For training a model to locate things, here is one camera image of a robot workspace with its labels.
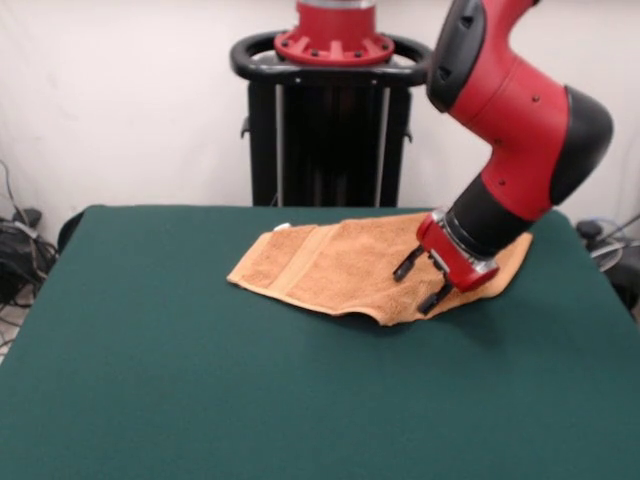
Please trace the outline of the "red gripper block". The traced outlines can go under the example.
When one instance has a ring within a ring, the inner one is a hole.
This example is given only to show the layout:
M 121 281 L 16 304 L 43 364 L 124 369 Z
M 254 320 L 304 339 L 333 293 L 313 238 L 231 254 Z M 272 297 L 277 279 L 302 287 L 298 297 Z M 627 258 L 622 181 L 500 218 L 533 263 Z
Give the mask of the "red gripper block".
M 428 213 L 418 227 L 419 245 L 410 251 L 393 272 L 395 281 L 403 281 L 424 253 L 444 273 L 446 280 L 417 307 L 421 315 L 432 312 L 455 288 L 460 292 L 478 289 L 492 280 L 499 271 L 494 258 L 481 259 L 457 242 L 445 223 L 444 213 Z

